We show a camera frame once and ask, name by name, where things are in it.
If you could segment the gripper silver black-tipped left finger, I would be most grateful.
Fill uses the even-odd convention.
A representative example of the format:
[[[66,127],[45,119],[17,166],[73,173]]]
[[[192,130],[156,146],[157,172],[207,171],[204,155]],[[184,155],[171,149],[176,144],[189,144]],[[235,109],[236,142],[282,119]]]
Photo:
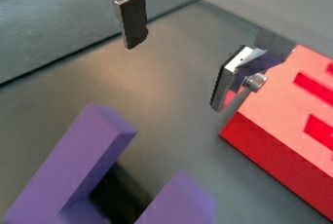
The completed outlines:
[[[130,50],[147,38],[145,0],[113,0],[124,46]]]

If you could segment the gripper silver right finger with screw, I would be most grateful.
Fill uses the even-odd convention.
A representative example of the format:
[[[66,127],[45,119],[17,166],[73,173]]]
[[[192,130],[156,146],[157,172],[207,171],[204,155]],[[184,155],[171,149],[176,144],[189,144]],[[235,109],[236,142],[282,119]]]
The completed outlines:
[[[249,62],[256,61],[263,54],[263,50],[241,46],[221,64],[209,101],[215,112],[221,110],[244,89],[256,93],[262,88],[266,76],[254,69]]]

